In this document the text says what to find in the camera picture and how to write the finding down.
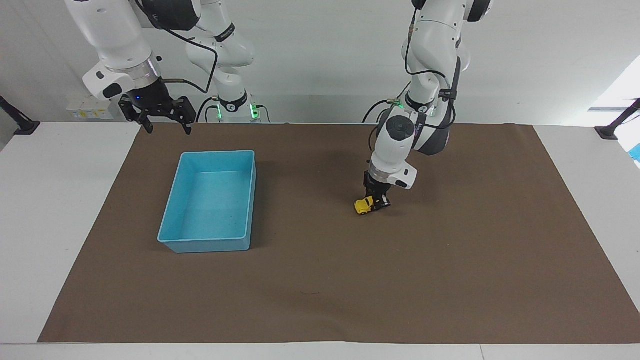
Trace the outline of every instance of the white wall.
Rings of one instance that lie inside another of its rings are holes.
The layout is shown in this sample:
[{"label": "white wall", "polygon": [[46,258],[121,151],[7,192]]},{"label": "white wall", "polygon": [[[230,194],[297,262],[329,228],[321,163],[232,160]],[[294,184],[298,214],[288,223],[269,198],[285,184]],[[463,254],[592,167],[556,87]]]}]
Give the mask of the white wall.
[{"label": "white wall", "polygon": [[[0,94],[40,120],[68,120],[66,96],[85,94],[80,77],[97,62],[62,0],[0,1]],[[472,67],[460,84],[461,122],[579,124],[640,54],[633,0],[496,0],[463,33]],[[360,121],[370,104],[408,82],[400,47],[411,1],[228,0],[256,62],[246,84],[274,121]],[[145,30],[167,78],[205,83],[184,46]],[[204,98],[184,85],[175,96]]]}]

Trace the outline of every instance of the green indicator light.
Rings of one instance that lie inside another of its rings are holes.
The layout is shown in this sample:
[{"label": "green indicator light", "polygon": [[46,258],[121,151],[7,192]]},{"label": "green indicator light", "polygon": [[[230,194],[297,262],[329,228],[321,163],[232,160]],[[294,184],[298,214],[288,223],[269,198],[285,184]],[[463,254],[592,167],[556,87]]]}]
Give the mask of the green indicator light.
[{"label": "green indicator light", "polygon": [[404,109],[404,106],[402,105],[402,102],[400,101],[400,99],[394,99],[393,102],[390,102],[389,104],[393,104],[393,105],[396,105],[398,108]]},{"label": "green indicator light", "polygon": [[256,110],[255,106],[253,104],[249,105],[249,107],[251,108],[251,117],[254,119],[257,119],[260,117],[260,113],[258,112],[258,110]]}]

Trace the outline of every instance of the white table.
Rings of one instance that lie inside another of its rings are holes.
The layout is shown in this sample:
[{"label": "white table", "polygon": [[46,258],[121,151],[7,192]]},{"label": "white table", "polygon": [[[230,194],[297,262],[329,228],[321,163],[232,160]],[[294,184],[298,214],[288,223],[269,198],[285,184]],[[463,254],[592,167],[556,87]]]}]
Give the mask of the white table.
[{"label": "white table", "polygon": [[[590,128],[536,130],[640,307],[640,170]],[[137,132],[45,123],[0,152],[0,359],[640,358],[640,345],[35,345]]]}]

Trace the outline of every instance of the black clamp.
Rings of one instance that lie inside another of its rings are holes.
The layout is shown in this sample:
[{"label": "black clamp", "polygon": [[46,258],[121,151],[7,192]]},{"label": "black clamp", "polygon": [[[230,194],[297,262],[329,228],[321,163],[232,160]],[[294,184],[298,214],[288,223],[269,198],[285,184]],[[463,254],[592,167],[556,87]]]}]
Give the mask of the black clamp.
[{"label": "black clamp", "polygon": [[195,122],[196,111],[186,96],[177,100],[171,100],[169,107],[158,104],[156,106],[145,107],[141,112],[134,108],[132,99],[128,95],[123,95],[118,102],[122,113],[129,122],[137,122],[145,128],[147,133],[153,133],[154,125],[149,121],[149,116],[166,117],[182,125],[187,135],[191,134],[191,125]]},{"label": "black clamp", "polygon": [[367,197],[373,197],[371,211],[378,211],[391,206],[387,198],[387,192],[391,190],[390,184],[381,183],[371,177],[370,173],[364,173],[364,186],[367,189]]},{"label": "black clamp", "polygon": [[442,89],[438,97],[445,99],[445,101],[456,100],[458,98],[458,91],[453,89]]},{"label": "black clamp", "polygon": [[22,111],[11,105],[4,97],[0,96],[0,109],[4,110],[9,116],[18,124],[19,129],[16,130],[14,135],[31,135],[40,126],[39,121],[31,120]]}]

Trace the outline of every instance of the black cable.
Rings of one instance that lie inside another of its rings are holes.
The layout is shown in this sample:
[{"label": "black cable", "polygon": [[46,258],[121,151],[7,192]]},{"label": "black cable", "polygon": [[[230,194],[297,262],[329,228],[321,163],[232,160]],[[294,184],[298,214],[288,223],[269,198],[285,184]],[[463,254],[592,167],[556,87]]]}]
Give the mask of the black cable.
[{"label": "black cable", "polygon": [[[380,114],[378,114],[378,120],[377,120],[377,123],[378,123],[378,124],[380,123],[380,119],[382,118],[382,115],[385,113],[385,111],[387,111],[387,110],[382,110],[382,111],[380,112]],[[373,128],[373,130],[371,130],[371,133],[369,134],[369,150],[370,150],[371,152],[373,152],[373,147],[371,147],[371,137],[373,136],[373,133],[375,133],[377,129],[378,129],[378,127],[377,127],[377,126],[376,126],[376,127],[374,127],[374,128]]]},{"label": "black cable", "polygon": [[377,108],[378,106],[382,105],[382,104],[386,104],[387,101],[386,100],[381,100],[376,102],[376,104],[374,106],[371,106],[371,109],[369,109],[369,111],[367,111],[367,114],[364,115],[364,119],[362,119],[362,123],[364,124],[365,122],[367,122],[367,118],[369,117],[369,115],[373,112],[373,110],[375,108]]},{"label": "black cable", "polygon": [[404,89],[402,90],[402,92],[400,93],[400,95],[398,95],[396,97],[396,99],[400,99],[400,96],[402,96],[402,94],[404,94],[404,92],[406,91],[406,89],[409,88],[409,86],[411,85],[411,81],[409,81],[409,83],[404,87]]},{"label": "black cable", "polygon": [[208,93],[208,92],[209,92],[209,90],[211,89],[211,83],[213,82],[213,73],[214,73],[214,71],[216,70],[216,67],[218,66],[218,57],[219,57],[219,56],[218,56],[218,52],[217,52],[217,51],[215,51],[214,49],[211,49],[210,47],[206,47],[206,46],[204,46],[204,45],[200,45],[200,44],[198,44],[198,43],[196,43],[196,42],[191,41],[190,39],[187,39],[186,37],[184,37],[184,36],[182,36],[182,35],[176,34],[175,32],[173,32],[173,31],[172,31],[172,30],[170,30],[170,29],[167,29],[167,28],[166,28],[166,27],[164,27],[162,24],[160,24],[158,21],[156,21],[156,20],[154,19],[154,17],[153,17],[153,16],[151,16],[151,14],[147,13],[147,10],[142,6],[142,4],[140,3],[140,0],[135,0],[135,1],[136,1],[136,5],[138,5],[138,8],[140,8],[140,10],[141,10],[141,11],[142,11],[142,12],[143,12],[143,13],[144,13],[148,18],[149,18],[149,21],[150,21],[153,25],[155,25],[155,26],[156,26],[156,27],[158,27],[158,28],[161,28],[162,30],[165,30],[167,33],[169,33],[169,34],[171,34],[171,35],[173,35],[173,36],[175,36],[175,37],[179,38],[180,40],[182,40],[182,41],[184,41],[184,42],[187,42],[187,43],[189,43],[189,44],[191,44],[191,45],[193,45],[193,46],[195,46],[195,47],[199,47],[199,48],[201,48],[201,49],[205,49],[205,50],[207,50],[207,51],[210,51],[210,52],[212,52],[212,53],[216,56],[215,60],[213,61],[213,66],[211,67],[211,73],[209,74],[209,80],[208,80],[208,82],[207,82],[207,88],[206,88],[206,89],[203,89],[203,88],[199,87],[198,85],[196,85],[196,84],[194,84],[194,83],[192,83],[192,82],[190,82],[190,81],[188,81],[188,80],[181,79],[181,80],[183,80],[183,81],[184,81],[184,83],[185,83],[185,84],[187,84],[187,85],[191,85],[191,86],[195,87],[196,89],[198,89],[198,90],[199,90],[200,92],[202,92],[203,94]]},{"label": "black cable", "polygon": [[209,101],[215,101],[214,98],[212,97],[208,97],[207,100],[202,102],[202,105],[200,105],[200,109],[198,110],[198,115],[196,116],[196,122],[200,121],[200,115],[202,114],[202,110],[204,110],[205,105],[209,102]]},{"label": "black cable", "polygon": [[211,105],[204,111],[204,122],[209,123],[209,110],[218,109],[218,105]]},{"label": "black cable", "polygon": [[266,106],[264,105],[256,105],[255,106],[256,109],[264,109],[264,111],[267,112],[267,121],[270,123],[271,122],[271,117],[269,116],[269,109],[267,109]]},{"label": "black cable", "polygon": [[373,152],[373,147],[371,146],[371,137],[373,136],[373,133],[375,133],[377,129],[378,127],[374,126],[373,129],[371,129],[371,133],[369,133],[369,151],[371,152]]},{"label": "black cable", "polygon": [[266,106],[263,106],[263,108],[264,108],[264,111],[266,111],[266,112],[267,112],[267,121],[268,121],[269,123],[271,123],[271,116],[269,116],[269,109],[267,109],[267,107],[266,107]]},{"label": "black cable", "polygon": [[635,119],[637,119],[637,118],[639,118],[639,117],[640,117],[640,115],[638,115],[638,116],[634,117],[634,118],[633,118],[633,119],[631,119],[631,120],[627,120],[627,121],[623,122],[622,124],[620,124],[620,126],[622,126],[622,125],[627,125],[628,123],[632,122],[633,120],[635,120]]},{"label": "black cable", "polygon": [[449,129],[453,124],[456,123],[456,117],[458,117],[458,113],[456,113],[456,107],[453,106],[453,104],[451,104],[451,121],[447,125],[434,126],[434,125],[424,124],[424,126],[430,128],[430,129],[446,130],[446,129]]},{"label": "black cable", "polygon": [[22,111],[18,110],[18,114],[22,115],[22,117],[24,117],[25,119],[27,119],[27,120],[29,120],[29,121],[33,122],[33,120],[31,120],[31,118],[30,118],[30,117],[28,117],[27,115],[25,115]]},{"label": "black cable", "polygon": [[[415,25],[415,17],[418,14],[418,9],[416,8],[413,11],[413,18],[411,19],[411,27],[413,27]],[[411,46],[411,37],[413,36],[413,34],[409,35],[407,42],[406,42],[406,53],[404,54],[404,71],[406,71],[407,74],[414,76],[414,75],[422,75],[422,74],[436,74],[440,77],[442,77],[445,81],[447,81],[447,76],[445,74],[442,74],[439,71],[435,71],[435,70],[423,70],[423,71],[418,71],[418,72],[411,72],[411,70],[409,70],[409,47]]]}]

